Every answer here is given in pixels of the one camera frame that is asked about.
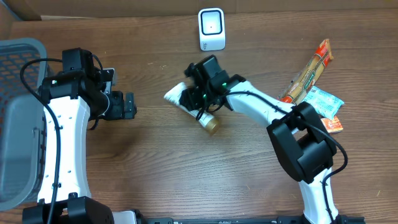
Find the white tube gold cap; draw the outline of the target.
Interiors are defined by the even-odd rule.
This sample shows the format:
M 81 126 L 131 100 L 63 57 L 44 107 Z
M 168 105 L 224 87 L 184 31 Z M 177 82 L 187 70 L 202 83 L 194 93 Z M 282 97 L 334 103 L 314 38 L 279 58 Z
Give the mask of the white tube gold cap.
M 197 114 L 199 113 L 198 110 L 189 111 L 185 106 L 180 104 L 182 91 L 186 89 L 186 84 L 184 82 L 180 82 L 164 95 L 164 99 L 196 118 Z M 210 135 L 216 133 L 220 125 L 218 119 L 207 112 L 204 112 L 198 122 L 201 124 L 203 129 L 205 129 Z

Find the orange pasta packet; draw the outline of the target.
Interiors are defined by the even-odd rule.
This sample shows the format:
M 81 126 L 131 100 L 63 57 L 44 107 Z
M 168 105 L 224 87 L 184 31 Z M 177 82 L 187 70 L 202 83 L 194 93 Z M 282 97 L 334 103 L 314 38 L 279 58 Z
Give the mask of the orange pasta packet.
M 306 66 L 279 95 L 279 100 L 295 105 L 301 103 L 331 60 L 333 60 L 333 56 L 330 40 L 325 39 L 320 43 Z

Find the teal snack packet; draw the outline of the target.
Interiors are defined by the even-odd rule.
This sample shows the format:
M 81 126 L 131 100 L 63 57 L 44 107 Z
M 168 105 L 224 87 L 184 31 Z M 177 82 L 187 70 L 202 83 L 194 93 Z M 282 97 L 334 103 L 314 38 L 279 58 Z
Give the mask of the teal snack packet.
M 319 115 L 328 119 L 334 119 L 340 107 L 344 105 L 343 100 L 316 86 L 311 88 L 303 102 L 312 105 Z

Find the red white small packet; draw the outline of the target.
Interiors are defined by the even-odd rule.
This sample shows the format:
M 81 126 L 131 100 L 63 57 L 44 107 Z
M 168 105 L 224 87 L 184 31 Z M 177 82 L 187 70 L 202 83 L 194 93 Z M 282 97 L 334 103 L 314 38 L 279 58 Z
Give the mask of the red white small packet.
M 343 126 L 337 116 L 334 116 L 333 119 L 322 118 L 321 122 L 328 133 L 339 133 L 343 130 Z

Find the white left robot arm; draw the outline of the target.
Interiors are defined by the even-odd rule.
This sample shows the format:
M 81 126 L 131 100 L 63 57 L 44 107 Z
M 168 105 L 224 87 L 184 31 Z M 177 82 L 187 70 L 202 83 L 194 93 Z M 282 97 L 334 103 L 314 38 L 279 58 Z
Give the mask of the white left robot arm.
M 23 223 L 137 223 L 132 210 L 114 212 L 92 199 L 86 175 L 88 122 L 134 119 L 133 93 L 113 91 L 116 71 L 103 68 L 88 50 L 64 50 L 62 71 L 30 93 L 43 105 L 45 165 L 37 205 L 25 208 Z

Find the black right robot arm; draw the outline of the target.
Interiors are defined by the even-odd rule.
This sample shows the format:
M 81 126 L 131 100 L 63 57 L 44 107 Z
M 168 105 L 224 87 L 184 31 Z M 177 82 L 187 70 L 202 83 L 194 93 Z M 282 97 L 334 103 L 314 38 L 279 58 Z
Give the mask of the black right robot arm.
M 244 114 L 267 129 L 283 170 L 298 182 L 304 202 L 305 223 L 343 223 L 335 207 L 330 179 L 346 166 L 332 169 L 333 156 L 347 153 L 321 122 L 314 107 L 306 102 L 284 103 L 256 89 L 244 77 L 229 76 L 215 55 L 191 63 L 184 71 L 193 86 L 182 91 L 179 102 L 187 110 L 196 110 L 200 119 L 210 112 L 227 109 Z

